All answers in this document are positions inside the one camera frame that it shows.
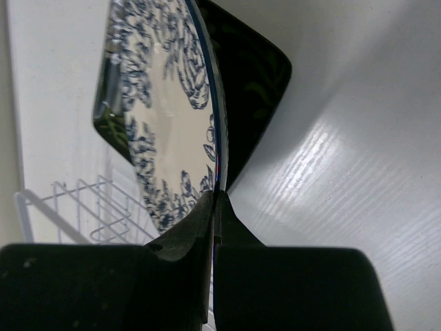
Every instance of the blue and white plate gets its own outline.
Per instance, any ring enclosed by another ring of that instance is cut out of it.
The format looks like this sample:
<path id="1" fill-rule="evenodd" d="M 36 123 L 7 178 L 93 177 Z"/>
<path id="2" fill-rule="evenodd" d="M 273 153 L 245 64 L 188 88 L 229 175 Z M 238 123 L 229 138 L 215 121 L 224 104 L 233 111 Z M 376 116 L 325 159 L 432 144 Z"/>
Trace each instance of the blue and white plate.
<path id="1" fill-rule="evenodd" d="M 114 0 L 110 18 L 110 37 L 119 49 L 111 62 L 121 71 L 132 163 L 162 233 L 204 191 L 225 187 L 226 120 L 218 69 L 193 1 Z"/>

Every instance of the black plastic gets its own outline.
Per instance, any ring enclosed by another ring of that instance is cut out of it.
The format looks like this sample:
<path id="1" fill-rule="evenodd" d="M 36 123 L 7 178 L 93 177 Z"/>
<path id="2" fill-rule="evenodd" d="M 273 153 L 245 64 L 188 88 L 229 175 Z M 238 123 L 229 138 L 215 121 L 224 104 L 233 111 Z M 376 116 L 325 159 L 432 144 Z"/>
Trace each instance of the black plastic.
<path id="1" fill-rule="evenodd" d="M 198 7 L 218 60 L 225 92 L 228 190 L 276 111 L 292 68 L 280 49 L 226 10 L 208 0 L 199 1 Z"/>
<path id="2" fill-rule="evenodd" d="M 393 330 L 363 253 L 266 247 L 225 192 L 145 247 L 4 248 L 0 330 L 200 330 L 213 247 L 218 331 Z"/>

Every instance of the white surface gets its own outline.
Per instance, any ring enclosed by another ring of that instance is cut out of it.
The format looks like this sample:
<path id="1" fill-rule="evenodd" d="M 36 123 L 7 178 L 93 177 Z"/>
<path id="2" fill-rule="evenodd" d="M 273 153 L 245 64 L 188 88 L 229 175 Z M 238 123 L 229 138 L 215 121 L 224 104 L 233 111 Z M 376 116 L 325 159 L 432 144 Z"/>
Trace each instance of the white surface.
<path id="1" fill-rule="evenodd" d="M 360 248 L 396 329 L 439 330 L 441 2 L 217 2 L 293 64 L 237 215 L 266 243 Z"/>
<path id="2" fill-rule="evenodd" d="M 230 192 L 238 216 L 265 243 L 360 248 L 396 329 L 439 330 L 441 3 L 216 2 L 293 64 Z M 90 111 L 107 1 L 10 3 L 25 183 L 43 195 L 103 162 Z"/>
<path id="3" fill-rule="evenodd" d="M 20 190 L 6 1 L 0 0 L 0 247 L 23 241 L 13 194 Z"/>
<path id="4" fill-rule="evenodd" d="M 53 181 L 72 188 L 112 169 L 116 153 L 92 127 L 107 5 L 9 1 L 24 181 L 41 197 Z"/>

